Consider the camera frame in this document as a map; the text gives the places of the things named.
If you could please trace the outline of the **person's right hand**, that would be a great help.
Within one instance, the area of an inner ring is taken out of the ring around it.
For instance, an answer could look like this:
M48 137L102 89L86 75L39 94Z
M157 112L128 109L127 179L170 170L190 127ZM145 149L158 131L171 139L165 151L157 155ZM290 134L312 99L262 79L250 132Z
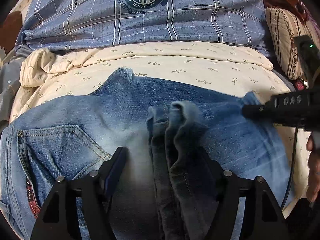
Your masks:
M308 142L306 143L306 149L311 152L308 159L309 177L306 197L309 200L309 202L312 203L317 199L320 187L319 150L317 150L314 146L313 134L311 134L308 138Z

